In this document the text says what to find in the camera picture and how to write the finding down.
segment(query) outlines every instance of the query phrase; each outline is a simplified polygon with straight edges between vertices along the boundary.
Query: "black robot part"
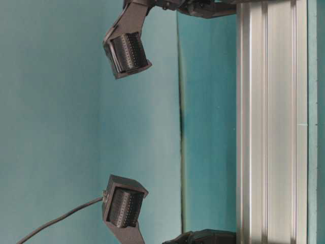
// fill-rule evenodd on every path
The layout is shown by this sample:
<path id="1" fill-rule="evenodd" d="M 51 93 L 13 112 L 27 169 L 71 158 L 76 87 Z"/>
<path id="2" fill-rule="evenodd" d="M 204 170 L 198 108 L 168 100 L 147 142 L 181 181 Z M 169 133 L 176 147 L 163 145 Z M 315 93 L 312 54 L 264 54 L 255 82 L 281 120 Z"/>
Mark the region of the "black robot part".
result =
<path id="1" fill-rule="evenodd" d="M 151 67 L 141 42 L 141 30 L 145 17 L 153 7 L 209 19 L 235 14 L 236 4 L 260 1 L 223 0 L 215 3 L 214 0 L 124 0 L 122 14 L 103 41 L 115 78 L 139 73 Z"/>

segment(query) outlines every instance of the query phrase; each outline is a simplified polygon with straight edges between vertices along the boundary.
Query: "teal surface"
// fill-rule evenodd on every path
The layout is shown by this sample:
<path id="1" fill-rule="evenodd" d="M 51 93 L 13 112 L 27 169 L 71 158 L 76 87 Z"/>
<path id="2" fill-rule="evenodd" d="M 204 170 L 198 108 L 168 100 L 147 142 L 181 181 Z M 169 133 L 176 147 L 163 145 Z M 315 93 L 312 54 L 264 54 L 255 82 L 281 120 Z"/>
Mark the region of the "teal surface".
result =
<path id="1" fill-rule="evenodd" d="M 325 243 L 325 2 L 317 1 L 318 182 L 317 243 Z"/>
<path id="2" fill-rule="evenodd" d="M 101 1 L 0 6 L 0 242 L 101 195 Z M 27 243 L 97 243 L 99 205 Z"/>
<path id="3" fill-rule="evenodd" d="M 107 11 L 116 16 L 116 4 Z M 162 243 L 181 233 L 180 125 L 176 13 L 152 9 L 142 41 L 153 66 L 115 80 L 103 60 L 100 109 L 100 185 L 109 174 L 135 178 L 149 191 L 140 213 L 146 243 Z M 105 225 L 100 243 L 117 243 Z"/>
<path id="4" fill-rule="evenodd" d="M 111 173 L 140 181 L 147 243 L 181 231 L 176 13 L 155 9 L 154 66 L 115 80 L 102 49 L 116 1 L 7 1 L 0 7 L 1 243 L 96 198 Z M 117 243 L 97 204 L 27 243 Z"/>
<path id="5" fill-rule="evenodd" d="M 178 15 L 183 230 L 236 230 L 236 16 Z"/>

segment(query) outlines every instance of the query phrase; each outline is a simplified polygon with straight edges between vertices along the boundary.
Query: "black plastic bracket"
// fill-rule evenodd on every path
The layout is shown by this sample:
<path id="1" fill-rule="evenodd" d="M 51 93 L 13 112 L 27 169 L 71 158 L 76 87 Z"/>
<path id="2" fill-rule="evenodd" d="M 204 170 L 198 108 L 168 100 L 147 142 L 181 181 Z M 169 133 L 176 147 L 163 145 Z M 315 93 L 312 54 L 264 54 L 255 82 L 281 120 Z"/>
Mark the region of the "black plastic bracket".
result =
<path id="1" fill-rule="evenodd" d="M 138 216 L 147 195 L 136 180 L 110 176 L 102 203 L 103 221 L 121 244 L 144 244 Z"/>

